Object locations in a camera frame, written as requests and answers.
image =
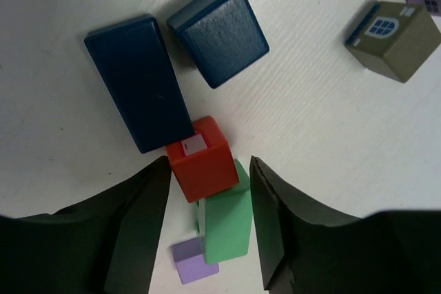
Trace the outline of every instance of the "arched window print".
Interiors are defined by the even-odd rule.
[[[367,28],[365,34],[370,37],[385,39],[392,36],[400,26],[400,22],[392,17],[377,17]]]

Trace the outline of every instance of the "white marking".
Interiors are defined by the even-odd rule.
[[[407,11],[406,11],[406,14],[404,14],[406,17],[410,17],[412,14],[413,14],[413,12],[415,12],[415,8],[409,8]]]
[[[208,148],[201,134],[182,140],[181,143],[185,156],[195,154]]]
[[[407,12],[407,10],[408,10],[408,8],[407,8],[407,7],[404,7],[404,8],[402,9],[402,11],[400,12],[400,16],[402,17],[402,16]]]

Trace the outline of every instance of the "olive green cube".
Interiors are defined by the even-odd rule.
[[[441,43],[424,5],[378,1],[346,42],[367,68],[407,82]]]
[[[234,163],[239,184],[196,203],[196,232],[202,237],[207,264],[248,254],[253,218],[249,176],[239,161]]]

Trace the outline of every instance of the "navy blue cube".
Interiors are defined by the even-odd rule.
[[[141,153],[194,135],[154,17],[91,32],[84,43]]]
[[[212,88],[269,51],[248,0],[193,0],[167,24]]]

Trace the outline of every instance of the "white surface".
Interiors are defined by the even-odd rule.
[[[0,0],[0,213],[52,213],[164,154],[140,155],[82,40],[184,1]],[[217,90],[164,33],[190,115],[214,116],[245,166],[260,156],[356,216],[441,207],[441,48],[405,85],[365,70],[342,40],[368,1],[250,0],[271,52]],[[254,234],[247,257],[180,284],[167,248],[192,218],[173,182],[150,293],[263,293]]]

